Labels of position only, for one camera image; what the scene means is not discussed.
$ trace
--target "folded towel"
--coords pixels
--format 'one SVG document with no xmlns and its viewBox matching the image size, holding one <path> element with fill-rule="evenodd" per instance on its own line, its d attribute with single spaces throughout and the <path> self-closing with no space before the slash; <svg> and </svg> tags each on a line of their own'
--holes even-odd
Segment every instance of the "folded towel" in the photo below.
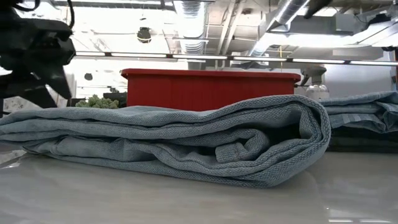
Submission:
<svg viewBox="0 0 398 224">
<path fill-rule="evenodd" d="M 385 91 L 367 95 L 321 100 L 331 128 L 364 128 L 377 133 L 398 131 L 398 93 Z"/>
<path fill-rule="evenodd" d="M 319 159 L 328 115 L 303 96 L 193 112 L 133 106 L 19 111 L 0 143 L 66 161 L 245 187 L 275 186 Z"/>
</svg>

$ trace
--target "white countertop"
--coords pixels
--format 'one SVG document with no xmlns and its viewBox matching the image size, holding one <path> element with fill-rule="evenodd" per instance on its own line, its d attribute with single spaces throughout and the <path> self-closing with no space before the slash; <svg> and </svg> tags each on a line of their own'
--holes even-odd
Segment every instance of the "white countertop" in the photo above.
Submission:
<svg viewBox="0 0 398 224">
<path fill-rule="evenodd" d="M 398 154 L 329 152 L 267 190 L 27 156 L 0 166 L 0 223 L 398 223 Z"/>
</svg>

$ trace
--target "rolled towel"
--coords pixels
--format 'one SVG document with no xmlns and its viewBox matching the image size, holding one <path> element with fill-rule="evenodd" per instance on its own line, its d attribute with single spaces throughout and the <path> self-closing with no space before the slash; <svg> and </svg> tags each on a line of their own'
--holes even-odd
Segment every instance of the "rolled towel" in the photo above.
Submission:
<svg viewBox="0 0 398 224">
<path fill-rule="evenodd" d="M 398 131 L 398 93 L 384 91 L 344 98 L 320 100 L 326 108 L 331 128 L 342 126 L 377 133 Z"/>
<path fill-rule="evenodd" d="M 319 159 L 329 140 L 324 107 L 297 95 L 202 112 L 62 108 L 0 119 L 0 143 L 28 152 L 243 187 L 282 183 Z"/>
</svg>

